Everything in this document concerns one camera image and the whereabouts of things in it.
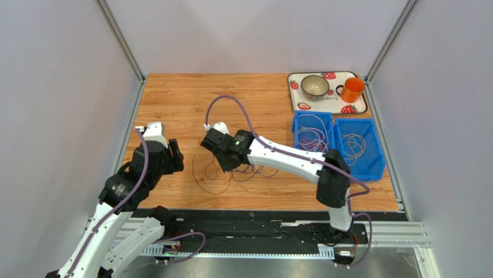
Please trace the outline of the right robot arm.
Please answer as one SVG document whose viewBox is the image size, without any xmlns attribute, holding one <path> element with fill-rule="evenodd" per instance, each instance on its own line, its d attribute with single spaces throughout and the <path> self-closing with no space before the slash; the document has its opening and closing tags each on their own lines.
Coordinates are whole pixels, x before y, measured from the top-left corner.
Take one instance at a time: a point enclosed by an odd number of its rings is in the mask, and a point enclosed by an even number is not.
<svg viewBox="0 0 493 278">
<path fill-rule="evenodd" d="M 352 236 L 353 219 L 348 208 L 350 170 L 339 151 L 309 152 L 274 143 L 239 130 L 229 134 L 224 123 L 205 126 L 201 146 L 212 152 L 224 172 L 242 165 L 267 166 L 289 172 L 317 185 L 316 199 L 328 208 L 332 239 Z"/>
</svg>

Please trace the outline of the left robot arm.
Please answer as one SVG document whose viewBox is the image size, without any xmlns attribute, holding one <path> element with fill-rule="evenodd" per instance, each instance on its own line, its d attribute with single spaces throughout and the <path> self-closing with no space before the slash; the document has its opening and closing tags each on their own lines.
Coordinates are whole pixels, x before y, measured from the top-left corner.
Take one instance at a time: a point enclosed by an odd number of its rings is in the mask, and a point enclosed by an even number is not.
<svg viewBox="0 0 493 278">
<path fill-rule="evenodd" d="M 90 226 L 69 260 L 47 277 L 117 277 L 151 243 L 174 237 L 177 216 L 163 206 L 151 209 L 140 226 L 111 250 L 123 225 L 132 217 L 161 177 L 183 171 L 176 139 L 147 139 L 135 148 L 132 160 L 109 177 L 99 196 Z"/>
</svg>

